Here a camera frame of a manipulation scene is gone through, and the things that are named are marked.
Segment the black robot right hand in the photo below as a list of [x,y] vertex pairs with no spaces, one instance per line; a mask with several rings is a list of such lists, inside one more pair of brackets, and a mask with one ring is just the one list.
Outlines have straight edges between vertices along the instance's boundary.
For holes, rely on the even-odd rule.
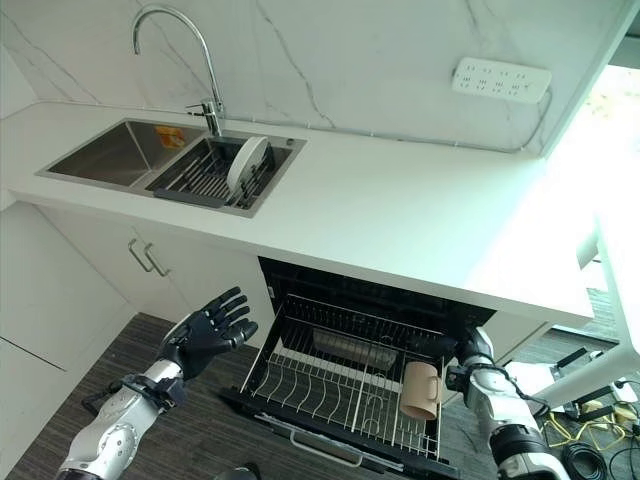
[[456,359],[459,365],[475,363],[494,365],[491,340],[482,327],[465,328],[458,336],[412,335],[406,340],[407,349],[415,354],[443,359]]

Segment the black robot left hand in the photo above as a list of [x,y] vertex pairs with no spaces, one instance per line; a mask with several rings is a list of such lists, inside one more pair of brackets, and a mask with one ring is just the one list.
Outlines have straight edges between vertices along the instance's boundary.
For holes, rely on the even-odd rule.
[[257,332],[249,313],[247,297],[235,286],[176,324],[162,340],[156,359],[178,365],[185,381],[193,379],[214,357],[239,348]]

